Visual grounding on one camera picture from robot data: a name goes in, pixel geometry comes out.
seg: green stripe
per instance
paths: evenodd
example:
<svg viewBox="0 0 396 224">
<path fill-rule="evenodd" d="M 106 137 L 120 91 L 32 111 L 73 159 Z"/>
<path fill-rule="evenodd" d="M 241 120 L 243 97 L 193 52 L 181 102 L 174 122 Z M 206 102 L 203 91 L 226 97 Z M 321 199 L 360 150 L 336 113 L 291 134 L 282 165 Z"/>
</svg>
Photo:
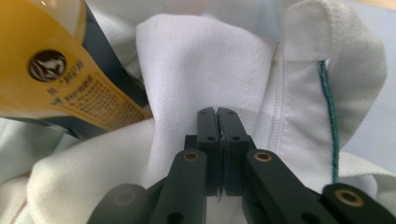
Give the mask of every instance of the green stripe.
<svg viewBox="0 0 396 224">
<path fill-rule="evenodd" d="M 339 157 L 340 157 L 340 140 L 338 137 L 338 126 L 337 117 L 335 115 L 335 104 L 332 98 L 332 91 L 329 85 L 329 76 L 326 69 L 326 62 L 320 61 L 319 65 L 319 76 L 320 83 L 323 90 L 324 97 L 326 98 L 330 126 L 332 129 L 332 182 L 338 182 L 338 167 L 339 167 Z"/>
</svg>

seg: yellow label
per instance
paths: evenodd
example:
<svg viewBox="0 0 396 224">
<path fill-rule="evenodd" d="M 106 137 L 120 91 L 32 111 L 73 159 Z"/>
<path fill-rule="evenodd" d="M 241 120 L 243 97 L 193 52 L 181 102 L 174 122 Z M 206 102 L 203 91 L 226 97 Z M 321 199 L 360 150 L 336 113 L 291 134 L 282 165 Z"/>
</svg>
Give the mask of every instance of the yellow label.
<svg viewBox="0 0 396 224">
<path fill-rule="evenodd" d="M 26 0 L 0 3 L 0 116 L 66 114 L 108 131 L 150 118 L 51 16 Z"/>
</svg>

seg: green stitching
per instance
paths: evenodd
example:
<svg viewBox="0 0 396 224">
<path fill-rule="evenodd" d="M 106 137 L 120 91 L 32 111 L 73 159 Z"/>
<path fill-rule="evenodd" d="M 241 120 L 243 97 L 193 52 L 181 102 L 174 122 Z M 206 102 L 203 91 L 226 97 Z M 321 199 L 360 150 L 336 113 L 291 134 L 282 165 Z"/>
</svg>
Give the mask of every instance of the green stitching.
<svg viewBox="0 0 396 224">
<path fill-rule="evenodd" d="M 326 62 L 320 61 L 319 65 L 319 76 L 320 76 L 320 84 L 323 90 L 324 97 L 326 98 L 330 126 L 332 129 L 332 182 L 338 182 L 338 166 L 339 166 L 339 158 L 340 158 L 340 140 L 338 138 L 338 126 L 337 126 L 337 117 L 335 116 L 335 104 L 334 99 L 332 98 L 332 91 L 330 90 L 329 85 L 329 76 L 326 69 Z"/>
</svg>

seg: stitching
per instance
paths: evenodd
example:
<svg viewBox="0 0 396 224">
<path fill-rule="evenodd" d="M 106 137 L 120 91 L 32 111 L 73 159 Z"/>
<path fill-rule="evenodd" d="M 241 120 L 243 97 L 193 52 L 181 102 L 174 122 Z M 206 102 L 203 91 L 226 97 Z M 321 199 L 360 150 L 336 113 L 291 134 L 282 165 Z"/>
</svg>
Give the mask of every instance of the stitching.
<svg viewBox="0 0 396 224">
<path fill-rule="evenodd" d="M 326 62 L 319 61 L 319 77 L 323 95 L 326 98 L 328 107 L 330 128 L 332 130 L 332 182 L 338 182 L 339 161 L 340 161 L 340 140 L 338 136 L 337 117 L 335 114 L 335 103 L 332 98 L 332 91 L 329 85 L 329 76 L 326 69 Z"/>
</svg>

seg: brown circular logo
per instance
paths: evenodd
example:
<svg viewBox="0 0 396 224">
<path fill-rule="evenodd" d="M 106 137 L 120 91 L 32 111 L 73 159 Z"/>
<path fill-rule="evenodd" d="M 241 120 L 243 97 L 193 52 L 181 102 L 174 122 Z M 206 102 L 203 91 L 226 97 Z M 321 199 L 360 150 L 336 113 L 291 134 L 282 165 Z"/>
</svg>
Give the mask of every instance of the brown circular logo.
<svg viewBox="0 0 396 224">
<path fill-rule="evenodd" d="M 51 82 L 64 74 L 66 58 L 56 50 L 44 50 L 30 61 L 29 74 L 41 82 Z"/>
</svg>

